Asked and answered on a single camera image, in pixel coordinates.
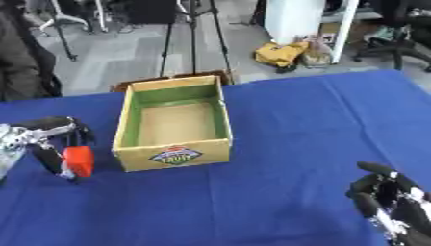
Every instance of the tripod leg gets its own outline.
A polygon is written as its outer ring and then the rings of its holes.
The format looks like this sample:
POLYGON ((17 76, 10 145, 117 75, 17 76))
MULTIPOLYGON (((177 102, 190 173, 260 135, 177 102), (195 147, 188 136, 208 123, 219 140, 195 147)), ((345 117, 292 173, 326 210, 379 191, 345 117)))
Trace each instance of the tripod leg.
POLYGON ((393 51, 393 63, 396 70, 402 70, 402 53, 399 50, 393 51))
POLYGON ((164 73, 165 73, 167 50, 169 49, 170 36, 172 35, 172 26, 173 26, 173 23, 169 23, 167 25, 167 33, 166 33, 166 40, 165 40, 165 49, 162 52, 162 66, 161 66, 161 69, 160 69, 160 77, 164 76, 164 73))
POLYGON ((232 75, 231 63, 229 62, 227 46, 224 41, 223 33, 221 32, 220 22, 218 20, 218 9, 217 9, 215 0, 210 0, 210 4, 211 4, 211 12, 213 13, 213 17, 215 21, 215 27, 218 33, 218 38, 220 39, 220 46, 223 52, 224 61, 226 62, 227 72, 229 73, 228 76, 229 76, 229 79, 231 80, 231 83, 234 84, 234 77, 232 75))
POLYGON ((190 0, 191 65, 196 74, 196 0, 190 0))

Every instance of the cardboard box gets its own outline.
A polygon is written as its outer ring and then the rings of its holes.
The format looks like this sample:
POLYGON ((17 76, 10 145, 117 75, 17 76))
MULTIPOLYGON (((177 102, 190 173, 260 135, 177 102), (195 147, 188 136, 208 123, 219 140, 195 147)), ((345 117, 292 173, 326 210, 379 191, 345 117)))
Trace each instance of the cardboard box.
MULTIPOLYGON (((320 35, 323 37, 323 42, 329 45, 335 44, 341 23, 322 23, 320 24, 320 35)), ((347 43, 362 42, 364 35, 377 31, 380 25, 372 22, 354 21, 350 27, 347 37, 347 43)))
POLYGON ((113 147, 126 171, 225 162, 231 145, 219 77, 128 86, 113 147))
POLYGON ((213 70, 213 71, 206 71, 206 72, 198 72, 195 74, 190 74, 190 73, 175 74, 173 77, 165 76, 165 77, 158 77, 158 78, 138 80, 138 81, 121 82, 117 85, 111 86, 110 92, 126 92, 127 87, 133 83, 139 83, 139 82, 145 82, 145 81, 161 81, 161 80, 168 80, 168 79, 188 78, 188 77, 202 77, 202 76, 211 76, 211 75, 220 77, 222 86, 233 84, 233 82, 229 79, 229 76, 225 71, 213 70))

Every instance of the table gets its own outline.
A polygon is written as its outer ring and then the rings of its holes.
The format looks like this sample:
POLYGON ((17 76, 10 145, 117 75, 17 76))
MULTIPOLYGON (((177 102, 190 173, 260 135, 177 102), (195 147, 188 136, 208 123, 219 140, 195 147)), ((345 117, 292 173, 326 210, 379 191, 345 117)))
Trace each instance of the table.
POLYGON ((51 176, 31 156, 0 189, 0 246, 351 245, 383 237, 344 197, 390 163, 431 190, 431 98, 392 70, 226 86, 229 163, 134 173, 111 155, 119 93, 0 104, 0 122, 71 115, 98 137, 96 174, 51 176))

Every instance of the office chair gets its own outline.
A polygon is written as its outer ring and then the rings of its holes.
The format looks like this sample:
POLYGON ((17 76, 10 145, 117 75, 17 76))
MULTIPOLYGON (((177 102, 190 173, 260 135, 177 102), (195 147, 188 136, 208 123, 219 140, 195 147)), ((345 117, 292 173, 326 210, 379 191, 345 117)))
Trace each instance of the office chair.
POLYGON ((402 69, 402 57, 408 56, 427 62, 425 72, 431 72, 431 57, 416 50, 415 44, 408 39, 409 27, 415 26, 415 18, 409 15, 410 10, 431 10, 431 0, 372 0, 370 4, 382 15, 384 24, 394 28, 393 40, 373 37, 366 48, 358 51, 353 60, 360 62, 362 57, 392 53, 394 68, 397 70, 402 69))
MULTIPOLYGON (((49 1, 49 3, 47 3, 47 5, 52 9, 53 9, 53 18, 55 18, 57 21, 61 21, 61 20, 67 20, 67 21, 71 21, 71 22, 76 22, 76 23, 80 23, 84 26, 84 30, 88 31, 88 32, 92 32, 92 26, 89 23, 89 21, 87 20, 86 16, 83 16, 81 14, 81 10, 76 11, 76 9, 79 9, 78 4, 74 1, 74 0, 65 0, 65 1, 59 1, 59 0, 46 0, 49 1), (64 13, 63 9, 72 11, 72 12, 76 12, 78 13, 78 15, 81 15, 80 17, 75 17, 69 14, 64 13)), ((104 12, 103 12, 103 6, 101 4, 101 0, 96 0, 96 6, 97 9, 99 10, 99 14, 100 17, 104 17, 104 12)), ((40 31, 43 32, 44 34, 47 34, 45 32, 45 29, 47 27, 50 27, 52 25, 55 24, 54 19, 51 18, 49 19, 46 23, 44 23, 43 25, 41 25, 39 27, 40 31)), ((102 31, 106 32, 106 27, 105 27, 105 22, 103 21, 103 26, 102 26, 102 31)))

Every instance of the chair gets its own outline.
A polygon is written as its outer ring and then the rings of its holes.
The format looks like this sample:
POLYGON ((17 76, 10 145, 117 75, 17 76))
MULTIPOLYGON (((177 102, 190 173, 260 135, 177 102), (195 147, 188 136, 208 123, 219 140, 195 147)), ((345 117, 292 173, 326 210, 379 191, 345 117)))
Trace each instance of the chair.
MULTIPOLYGON (((90 26, 89 22, 86 19, 65 14, 58 0, 47 0, 47 3, 49 7, 52 7, 54 9, 52 17, 56 18, 57 21, 67 20, 67 21, 77 22, 84 25, 84 30, 92 31, 92 27, 90 26)), ((74 6, 71 4, 71 2, 69 2, 68 7, 74 7, 74 6)), ((41 32, 46 34, 45 29, 55 24, 55 21, 53 18, 49 19, 46 23, 44 23, 39 27, 41 32)))
POLYGON ((408 39, 410 26, 415 27, 416 18, 409 15, 414 8, 431 10, 430 0, 373 0, 371 6, 379 12, 384 24, 394 28, 393 40, 387 41, 373 37, 368 47, 360 49, 354 61, 360 62, 362 57, 375 56, 385 53, 393 54, 394 68, 402 69, 403 56, 413 57, 428 63, 425 72, 431 72, 431 57, 415 49, 415 44, 408 39))

